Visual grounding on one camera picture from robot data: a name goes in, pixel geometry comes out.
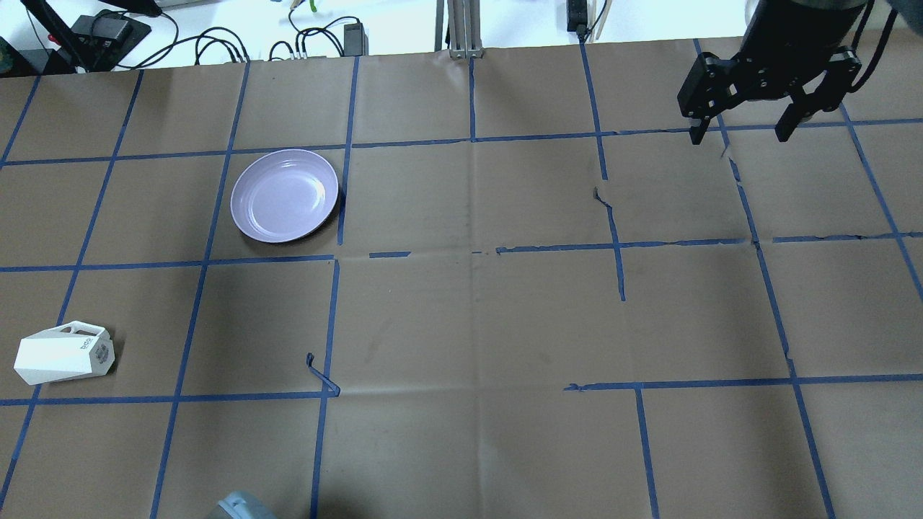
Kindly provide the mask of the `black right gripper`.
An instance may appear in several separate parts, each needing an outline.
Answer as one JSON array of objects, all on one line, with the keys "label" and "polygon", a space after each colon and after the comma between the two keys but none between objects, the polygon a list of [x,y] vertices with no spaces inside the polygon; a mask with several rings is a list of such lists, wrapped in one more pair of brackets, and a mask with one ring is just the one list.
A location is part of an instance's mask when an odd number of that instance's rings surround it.
[{"label": "black right gripper", "polygon": [[679,109],[689,119],[689,137],[702,143],[713,118],[742,102],[791,99],[775,125],[778,141],[817,112],[831,112],[854,91],[862,62],[856,50],[834,48],[742,48],[729,59],[700,53],[678,93]]}]

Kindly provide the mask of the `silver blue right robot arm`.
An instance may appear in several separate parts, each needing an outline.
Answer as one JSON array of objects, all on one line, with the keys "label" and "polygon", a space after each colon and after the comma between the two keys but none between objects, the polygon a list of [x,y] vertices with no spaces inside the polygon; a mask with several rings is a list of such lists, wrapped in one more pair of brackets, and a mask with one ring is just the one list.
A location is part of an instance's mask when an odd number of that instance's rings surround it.
[{"label": "silver blue right robot arm", "polygon": [[921,32],[921,3],[891,1],[870,65],[856,45],[870,1],[758,1],[741,48],[729,59],[699,53],[678,93],[690,141],[702,142],[712,119],[743,102],[791,99],[774,131],[785,142],[817,112],[834,111],[873,75],[898,17]]}]

